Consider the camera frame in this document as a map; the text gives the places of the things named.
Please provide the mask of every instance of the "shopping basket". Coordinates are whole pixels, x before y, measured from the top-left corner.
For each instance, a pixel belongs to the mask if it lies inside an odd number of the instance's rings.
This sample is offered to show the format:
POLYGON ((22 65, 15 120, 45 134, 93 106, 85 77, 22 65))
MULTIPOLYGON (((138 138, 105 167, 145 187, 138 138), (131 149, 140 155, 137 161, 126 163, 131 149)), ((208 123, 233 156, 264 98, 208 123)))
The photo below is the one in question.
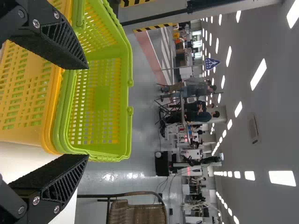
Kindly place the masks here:
POLYGON ((132 49, 106 0, 74 0, 73 28, 89 70, 64 75, 53 140, 61 153, 120 161, 131 153, 132 49))
MULTIPOLYGON (((71 0, 49 0, 69 20, 71 0)), ((0 64, 0 141, 57 154, 53 125, 63 70, 7 41, 0 64)))

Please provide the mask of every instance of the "metal frame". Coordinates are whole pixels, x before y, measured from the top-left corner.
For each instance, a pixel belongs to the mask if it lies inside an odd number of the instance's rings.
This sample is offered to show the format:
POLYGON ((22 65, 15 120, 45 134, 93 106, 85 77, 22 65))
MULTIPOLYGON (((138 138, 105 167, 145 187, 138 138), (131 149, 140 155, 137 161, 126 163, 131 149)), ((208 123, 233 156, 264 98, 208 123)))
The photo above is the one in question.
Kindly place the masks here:
POLYGON ((114 195, 77 195, 77 198, 107 198, 107 199, 98 199, 97 202, 107 202, 106 224, 108 224, 109 223, 110 202, 117 201, 118 197, 127 197, 127 196, 135 196, 135 195, 154 195, 159 199, 158 201, 160 201, 161 204, 163 206, 165 206, 165 203, 163 202, 162 197, 153 191, 133 191, 133 192, 127 192, 127 193, 123 193, 123 194, 114 194, 114 195))

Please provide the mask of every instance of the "jeans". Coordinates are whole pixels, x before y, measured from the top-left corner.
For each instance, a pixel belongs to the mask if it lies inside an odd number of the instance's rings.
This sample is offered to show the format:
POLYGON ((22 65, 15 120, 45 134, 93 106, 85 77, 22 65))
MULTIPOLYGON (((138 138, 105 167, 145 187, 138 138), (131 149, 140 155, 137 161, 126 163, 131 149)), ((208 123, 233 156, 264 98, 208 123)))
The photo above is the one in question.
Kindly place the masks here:
MULTIPOLYGON (((169 87, 164 87, 163 88, 163 91, 168 91, 169 90, 169 87)), ((188 97, 188 93, 187 93, 187 86, 184 86, 181 88, 181 91, 177 91, 173 94, 165 94, 165 95, 162 95, 162 98, 167 98, 167 97, 180 97, 180 95, 182 94, 182 97, 188 97)))

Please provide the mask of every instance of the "ceiling vent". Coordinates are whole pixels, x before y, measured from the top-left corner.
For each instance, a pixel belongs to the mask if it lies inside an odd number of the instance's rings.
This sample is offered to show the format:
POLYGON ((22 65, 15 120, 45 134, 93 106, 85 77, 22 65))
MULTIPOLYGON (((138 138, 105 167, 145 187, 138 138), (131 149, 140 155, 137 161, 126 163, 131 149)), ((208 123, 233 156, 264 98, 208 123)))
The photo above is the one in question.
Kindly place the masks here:
POLYGON ((253 145, 261 141, 260 132, 258 129, 258 122, 255 113, 251 113, 248 117, 248 131, 249 131, 250 141, 253 145))

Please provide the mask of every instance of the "green shopping basket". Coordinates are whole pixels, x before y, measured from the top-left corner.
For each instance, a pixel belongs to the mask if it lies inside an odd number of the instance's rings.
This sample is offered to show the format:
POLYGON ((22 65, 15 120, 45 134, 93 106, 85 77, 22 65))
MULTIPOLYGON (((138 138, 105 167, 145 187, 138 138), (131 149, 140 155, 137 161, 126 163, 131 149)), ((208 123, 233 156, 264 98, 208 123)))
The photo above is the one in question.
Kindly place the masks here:
POLYGON ((53 140, 61 153, 120 161, 131 154, 132 49, 106 0, 74 0, 73 28, 89 70, 66 71, 53 140))

